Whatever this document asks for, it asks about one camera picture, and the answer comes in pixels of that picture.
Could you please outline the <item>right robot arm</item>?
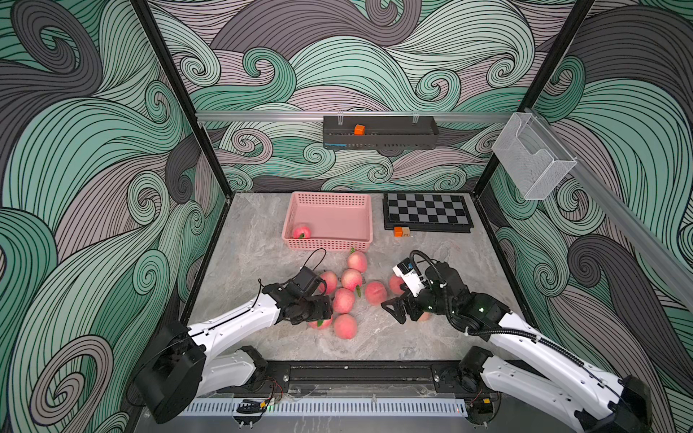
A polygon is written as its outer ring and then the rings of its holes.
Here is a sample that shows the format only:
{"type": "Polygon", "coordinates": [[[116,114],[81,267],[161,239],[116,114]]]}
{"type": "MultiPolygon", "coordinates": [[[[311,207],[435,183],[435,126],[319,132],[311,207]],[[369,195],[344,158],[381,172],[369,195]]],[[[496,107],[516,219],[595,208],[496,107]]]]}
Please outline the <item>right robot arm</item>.
{"type": "Polygon", "coordinates": [[[469,290],[447,263],[412,256],[393,267],[402,295],[382,303],[399,323],[425,313],[442,316],[454,330],[518,357],[516,364],[474,346],[458,365],[469,392],[508,394],[577,432],[647,432],[653,423],[651,391],[633,375],[605,371],[545,337],[505,303],[469,290]]]}

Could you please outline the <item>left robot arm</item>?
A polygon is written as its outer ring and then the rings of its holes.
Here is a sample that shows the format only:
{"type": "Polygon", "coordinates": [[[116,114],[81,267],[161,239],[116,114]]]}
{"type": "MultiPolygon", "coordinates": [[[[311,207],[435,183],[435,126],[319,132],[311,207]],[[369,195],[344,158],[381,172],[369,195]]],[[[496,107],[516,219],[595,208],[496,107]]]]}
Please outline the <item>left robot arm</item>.
{"type": "Polygon", "coordinates": [[[319,277],[260,284],[254,299],[214,319],[164,326],[137,361],[132,383],[154,421],[164,424],[201,395],[257,380],[263,358],[251,346],[225,355],[232,346],[283,321],[318,322],[332,313],[319,277]]]}

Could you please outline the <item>peach with leaf front-left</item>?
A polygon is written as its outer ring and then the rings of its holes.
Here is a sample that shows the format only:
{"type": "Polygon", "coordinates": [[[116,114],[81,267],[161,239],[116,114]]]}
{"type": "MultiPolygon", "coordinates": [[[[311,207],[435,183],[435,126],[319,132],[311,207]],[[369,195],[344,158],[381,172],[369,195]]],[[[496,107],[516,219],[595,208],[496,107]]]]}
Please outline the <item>peach with leaf front-left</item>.
{"type": "Polygon", "coordinates": [[[321,330],[328,328],[332,323],[332,319],[321,319],[313,322],[309,322],[308,326],[313,329],[321,330]]]}

